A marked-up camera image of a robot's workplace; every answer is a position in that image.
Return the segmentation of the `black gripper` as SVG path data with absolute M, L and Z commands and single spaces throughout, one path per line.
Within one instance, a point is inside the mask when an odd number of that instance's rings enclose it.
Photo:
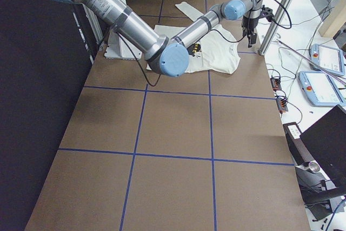
M 252 47 L 252 44 L 256 44 L 257 33 L 255 28 L 258 25 L 258 21 L 261 15 L 262 8 L 257 10 L 251 9 L 247 11 L 242 18 L 242 35 L 248 39 L 248 48 Z

